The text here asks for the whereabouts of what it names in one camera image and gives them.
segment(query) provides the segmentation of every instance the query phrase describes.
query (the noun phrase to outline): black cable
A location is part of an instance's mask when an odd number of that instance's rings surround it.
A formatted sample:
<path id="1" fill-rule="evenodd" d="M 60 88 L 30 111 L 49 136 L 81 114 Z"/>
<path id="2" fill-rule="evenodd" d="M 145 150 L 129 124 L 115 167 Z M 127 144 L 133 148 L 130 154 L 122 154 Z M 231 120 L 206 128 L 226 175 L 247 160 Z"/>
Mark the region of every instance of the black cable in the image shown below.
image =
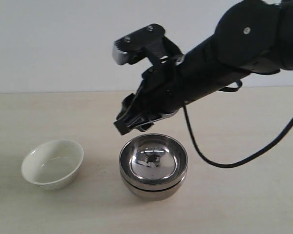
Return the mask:
<path id="1" fill-rule="evenodd" d="M 174 78 L 175 78 L 175 81 L 176 81 L 176 86 L 177 88 L 180 87 L 179 84 L 178 84 L 178 73 L 177 73 L 177 69 L 176 69 L 176 66 L 175 66 L 175 62 L 174 61 L 171 61 L 172 62 L 172 65 L 173 65 L 173 70 L 174 70 Z M 217 163 L 217 162 L 213 162 L 211 160 L 209 160 L 208 158 L 205 157 L 205 155 L 201 152 L 201 150 L 199 149 L 197 143 L 196 143 L 196 140 L 195 140 L 195 137 L 194 137 L 194 134 L 193 134 L 193 130 L 192 130 L 192 127 L 191 127 L 191 123 L 190 123 L 190 119 L 189 119 L 189 116 L 188 116 L 188 111 L 187 111 L 187 107 L 186 105 L 184 104 L 184 99 L 181 98 L 181 101 L 182 101 L 182 107 L 183 107 L 183 110 L 184 110 L 184 115 L 185 115 L 185 119 L 186 119 L 186 123 L 187 123 L 187 127 L 188 127 L 188 131 L 189 131 L 189 134 L 190 134 L 190 137 L 191 137 L 191 140 L 192 140 L 192 143 L 193 143 L 193 146 L 196 150 L 196 152 L 198 153 L 198 155 L 206 162 L 208 163 L 209 165 L 212 165 L 214 167 L 219 167 L 219 168 L 235 168 L 235 167 L 239 167 L 239 166 L 242 166 L 256 158 L 258 158 L 259 156 L 263 155 L 264 153 L 266 153 L 267 151 L 269 151 L 270 149 L 272 149 L 274 146 L 276 146 L 276 144 L 278 144 L 284 137 L 285 135 L 291 130 L 291 128 L 293 127 L 293 118 L 289 121 L 289 123 L 285 126 L 285 128 L 282 130 L 282 132 L 271 142 L 269 143 L 268 145 L 266 145 L 264 148 L 262 148 L 261 150 L 257 151 L 255 154 L 239 161 L 239 162 L 236 162 L 236 163 L 231 163 L 231 164 L 222 164 L 222 163 Z"/>

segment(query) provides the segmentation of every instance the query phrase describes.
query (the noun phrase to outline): beige table surface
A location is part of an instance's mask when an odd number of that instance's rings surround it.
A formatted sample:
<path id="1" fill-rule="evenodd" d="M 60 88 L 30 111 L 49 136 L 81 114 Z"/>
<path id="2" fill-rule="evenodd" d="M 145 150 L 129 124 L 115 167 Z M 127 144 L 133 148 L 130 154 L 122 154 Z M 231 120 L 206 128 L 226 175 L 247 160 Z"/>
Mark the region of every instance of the beige table surface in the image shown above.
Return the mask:
<path id="1" fill-rule="evenodd" d="M 113 126 L 129 92 L 0 94 L 0 234 L 293 234 L 293 129 L 274 149 L 236 169 L 209 166 L 195 153 L 183 112 L 148 133 L 170 135 L 189 155 L 188 177 L 161 202 L 124 186 L 118 154 L 133 131 Z M 188 107 L 203 152 L 240 160 L 269 143 L 293 116 L 293 87 L 215 93 Z M 25 182 L 20 166 L 37 145 L 78 141 L 79 177 L 58 191 Z"/>

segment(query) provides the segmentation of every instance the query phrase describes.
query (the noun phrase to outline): white wall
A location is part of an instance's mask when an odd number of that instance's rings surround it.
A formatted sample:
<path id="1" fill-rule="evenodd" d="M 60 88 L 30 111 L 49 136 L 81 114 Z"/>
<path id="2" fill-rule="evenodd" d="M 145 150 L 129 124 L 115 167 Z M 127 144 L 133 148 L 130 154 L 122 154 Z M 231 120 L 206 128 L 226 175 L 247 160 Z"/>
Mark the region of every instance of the white wall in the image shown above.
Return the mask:
<path id="1" fill-rule="evenodd" d="M 149 23 L 187 52 L 238 0 L 0 0 L 0 92 L 135 90 L 145 60 L 118 66 L 114 40 Z M 293 72 L 246 86 L 293 85 Z"/>

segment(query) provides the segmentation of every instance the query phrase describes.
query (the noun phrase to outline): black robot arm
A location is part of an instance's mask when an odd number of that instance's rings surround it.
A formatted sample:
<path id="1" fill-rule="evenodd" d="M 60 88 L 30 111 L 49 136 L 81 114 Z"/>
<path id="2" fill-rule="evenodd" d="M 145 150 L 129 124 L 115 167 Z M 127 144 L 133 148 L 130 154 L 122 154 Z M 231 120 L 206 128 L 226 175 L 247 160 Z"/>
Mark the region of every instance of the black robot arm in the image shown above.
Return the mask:
<path id="1" fill-rule="evenodd" d="M 171 117 L 184 105 L 226 88 L 255 73 L 273 75 L 293 70 L 293 0 L 267 4 L 244 0 L 220 19 L 214 34 L 183 54 L 151 24 L 114 42 L 119 65 L 148 58 L 135 94 L 122 102 L 114 125 L 125 135 L 147 131 L 156 121 Z"/>

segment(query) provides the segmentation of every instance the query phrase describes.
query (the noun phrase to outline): stainless steel bowl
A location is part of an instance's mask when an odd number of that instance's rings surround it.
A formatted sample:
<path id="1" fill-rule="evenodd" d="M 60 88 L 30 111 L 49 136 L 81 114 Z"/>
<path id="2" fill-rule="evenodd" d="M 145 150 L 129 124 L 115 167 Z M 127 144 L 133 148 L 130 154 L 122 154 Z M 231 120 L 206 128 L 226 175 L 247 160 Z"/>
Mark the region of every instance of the stainless steel bowl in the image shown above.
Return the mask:
<path id="1" fill-rule="evenodd" d="M 163 200 L 172 196 L 185 180 L 188 155 L 177 140 L 163 134 L 144 134 L 121 150 L 122 180 L 136 196 Z"/>

